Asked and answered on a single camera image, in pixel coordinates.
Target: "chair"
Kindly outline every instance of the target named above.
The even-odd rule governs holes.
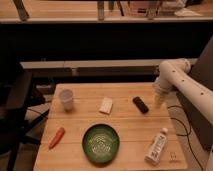
[[[48,115],[41,114],[31,123],[25,120],[27,108],[45,103],[33,84],[32,74],[11,58],[8,47],[0,48],[0,154],[9,153],[7,171],[13,171],[20,143],[39,145],[27,136],[35,125]]]

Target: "green plate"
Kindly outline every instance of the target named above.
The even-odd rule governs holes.
[[[90,127],[83,137],[83,149],[90,161],[96,164],[111,161],[119,148],[119,136],[116,131],[105,124]]]

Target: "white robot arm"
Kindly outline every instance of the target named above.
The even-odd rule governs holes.
[[[186,59],[165,60],[159,65],[160,76],[154,83],[158,94],[165,94],[175,86],[213,125],[213,92],[187,75],[190,62]],[[213,146],[206,171],[213,169]]]

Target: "white bottle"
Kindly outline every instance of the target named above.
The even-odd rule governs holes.
[[[153,144],[151,145],[147,155],[145,156],[146,161],[148,161],[152,165],[157,165],[160,160],[163,148],[167,143],[167,133],[168,129],[163,128],[162,131],[156,135]]]

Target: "paper cup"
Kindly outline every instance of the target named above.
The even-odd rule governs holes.
[[[59,99],[61,104],[64,106],[66,111],[70,111],[73,109],[73,92],[69,89],[64,89],[59,94]]]

